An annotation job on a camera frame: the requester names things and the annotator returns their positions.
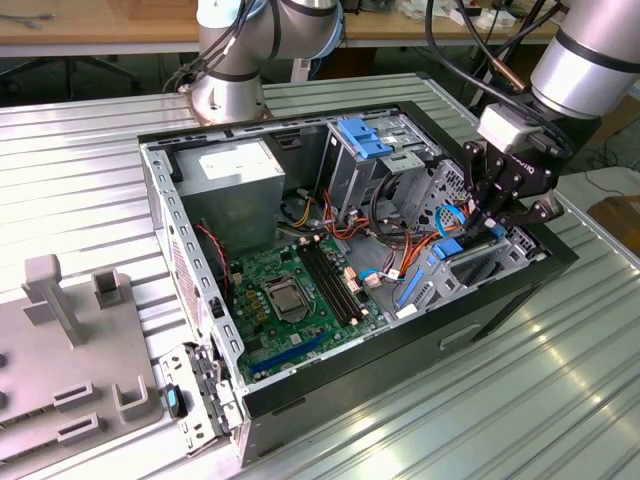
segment black chair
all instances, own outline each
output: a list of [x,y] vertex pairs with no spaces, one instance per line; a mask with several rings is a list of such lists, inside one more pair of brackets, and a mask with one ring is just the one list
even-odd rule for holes
[[[109,56],[109,59],[115,60],[117,59],[117,56]],[[65,86],[67,90],[67,98],[69,100],[74,99],[73,73],[76,71],[78,63],[92,65],[101,70],[106,70],[116,75],[126,77],[131,81],[131,91],[133,93],[139,93],[141,91],[140,78],[135,73],[114,65],[113,63],[106,60],[90,56],[36,58],[34,60],[30,60],[21,65],[17,65],[13,68],[5,70],[4,72],[0,72],[0,84],[3,85],[7,91],[16,93],[20,90],[20,87],[14,80],[12,80],[12,77],[14,77],[15,75],[19,75],[20,73],[29,72],[31,70],[35,70],[36,68],[40,68],[44,65],[49,65],[55,62],[64,62]]]

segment blue plastic clip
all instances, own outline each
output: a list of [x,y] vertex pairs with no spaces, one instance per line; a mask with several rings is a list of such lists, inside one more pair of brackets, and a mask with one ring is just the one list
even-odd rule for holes
[[491,229],[491,233],[493,233],[496,238],[503,239],[507,235],[507,230],[500,225],[496,225]]
[[176,398],[176,392],[173,390],[169,390],[167,394],[167,400],[169,402],[170,407],[175,407],[178,404],[178,399]]
[[361,118],[340,120],[338,127],[351,144],[358,149],[362,158],[382,157],[393,153],[393,148],[385,144]]
[[463,248],[454,238],[447,238],[433,246],[433,253],[435,253],[440,260],[460,253],[462,250]]

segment red wire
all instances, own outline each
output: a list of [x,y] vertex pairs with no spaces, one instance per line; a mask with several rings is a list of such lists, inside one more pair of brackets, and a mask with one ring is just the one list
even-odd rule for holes
[[202,233],[204,233],[207,237],[209,237],[209,239],[213,242],[213,244],[218,249],[218,254],[220,254],[220,261],[222,262],[222,273],[224,274],[224,288],[225,288],[225,297],[226,297],[229,294],[229,279],[227,278],[227,262],[224,259],[224,252],[222,250],[222,246],[220,245],[220,242],[218,242],[218,239],[214,237],[209,230],[204,228],[203,225],[195,225],[195,227],[198,228],[200,231],[202,231]]

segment green circuit board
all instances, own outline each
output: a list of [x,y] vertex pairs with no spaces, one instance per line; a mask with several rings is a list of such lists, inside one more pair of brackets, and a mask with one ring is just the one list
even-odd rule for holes
[[[349,265],[333,239],[323,239],[319,247],[346,285],[342,271]],[[239,258],[230,268],[236,272],[233,317],[245,345],[238,366],[247,383],[257,382],[387,325],[376,303],[363,293],[349,294],[358,308],[368,313],[357,323],[343,321],[341,325],[331,303],[324,298],[298,255],[297,245]],[[304,296],[304,306],[291,297],[295,292]],[[291,318],[283,320],[283,309],[294,315],[297,312],[302,318],[294,318],[293,322]],[[257,368],[265,365],[265,361],[274,364]]]

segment wooden table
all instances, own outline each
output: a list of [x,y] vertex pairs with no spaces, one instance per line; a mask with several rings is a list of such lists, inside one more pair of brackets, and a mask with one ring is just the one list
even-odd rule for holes
[[[198,28],[192,20],[129,20],[117,0],[2,0],[0,13],[29,15],[50,12],[51,21],[33,30],[0,20],[0,57],[42,57],[132,53],[175,53],[198,50]],[[343,47],[425,46],[424,24],[405,15],[362,12],[346,15]],[[547,24],[527,37],[528,43],[548,43],[557,27]],[[501,42],[512,30],[495,30]],[[471,45],[466,27],[448,18],[434,20],[443,45]]]
[[[521,22],[516,22],[512,29],[495,29],[489,43],[502,43],[520,29]],[[393,12],[390,14],[361,12],[357,15],[347,14],[345,18],[347,32],[346,46],[351,47],[411,47],[426,46],[424,22],[413,20],[406,15]],[[547,44],[558,31],[556,24],[547,22],[538,30],[528,35],[524,43]],[[473,39],[466,26],[453,20],[435,17],[433,33],[438,45],[473,45]]]

